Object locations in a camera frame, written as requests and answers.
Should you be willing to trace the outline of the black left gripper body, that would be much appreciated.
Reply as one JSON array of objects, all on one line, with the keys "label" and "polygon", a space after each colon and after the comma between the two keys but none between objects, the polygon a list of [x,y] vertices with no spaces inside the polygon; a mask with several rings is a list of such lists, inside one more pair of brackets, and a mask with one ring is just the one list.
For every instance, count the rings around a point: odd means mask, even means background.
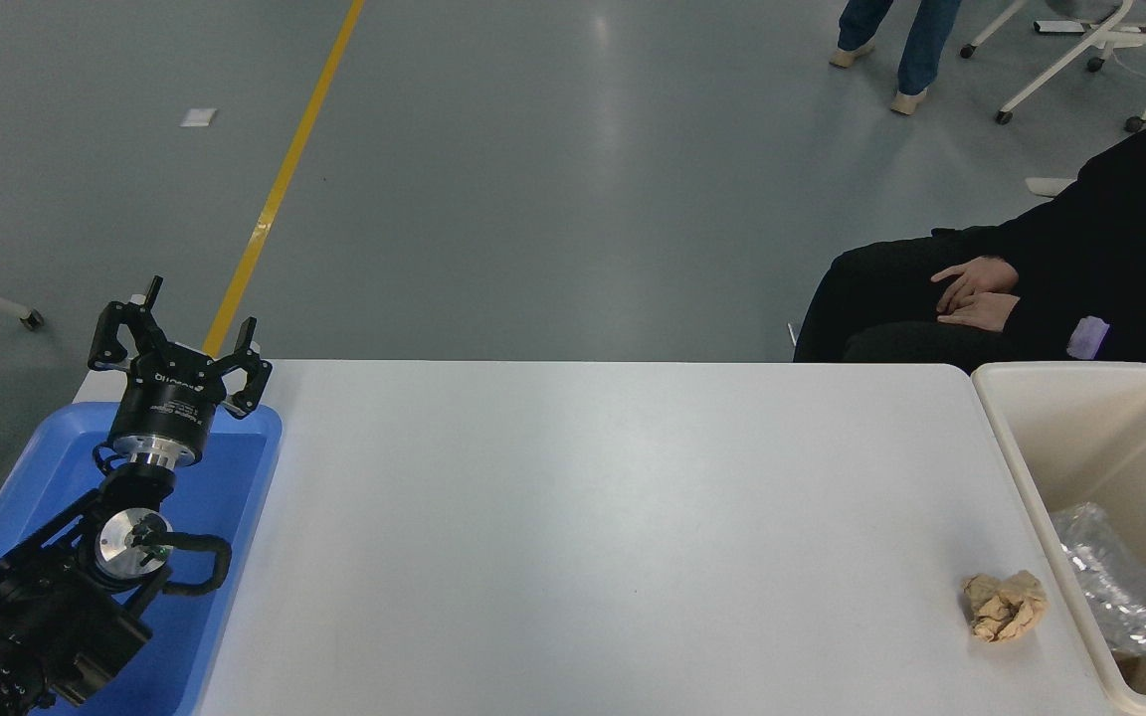
[{"label": "black left gripper body", "polygon": [[215,363],[190,346],[165,345],[129,359],[121,345],[107,344],[107,364],[127,373],[126,390],[115,412],[108,442],[115,451],[135,451],[159,440],[182,451],[201,451],[226,390],[209,375]]}]

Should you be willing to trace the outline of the person's right hand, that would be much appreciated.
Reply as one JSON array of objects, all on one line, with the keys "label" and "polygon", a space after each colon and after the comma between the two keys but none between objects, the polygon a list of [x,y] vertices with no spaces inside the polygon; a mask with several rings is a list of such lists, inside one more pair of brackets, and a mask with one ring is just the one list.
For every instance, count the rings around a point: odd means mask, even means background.
[{"label": "person's right hand", "polygon": [[945,282],[936,304],[937,316],[943,316],[961,309],[965,299],[983,293],[1010,293],[1018,285],[1019,274],[1000,257],[978,257],[934,273],[929,280]]}]

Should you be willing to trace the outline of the person's left hand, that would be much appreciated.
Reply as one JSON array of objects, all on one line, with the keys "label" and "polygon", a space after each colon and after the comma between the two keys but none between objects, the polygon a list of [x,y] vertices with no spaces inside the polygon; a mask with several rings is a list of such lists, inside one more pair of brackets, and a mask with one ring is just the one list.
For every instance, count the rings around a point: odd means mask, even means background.
[{"label": "person's left hand", "polygon": [[947,325],[972,326],[972,329],[988,332],[1002,332],[1019,300],[1017,296],[982,291],[982,293],[961,297],[953,308],[947,309],[937,316],[937,322],[947,323]]}]

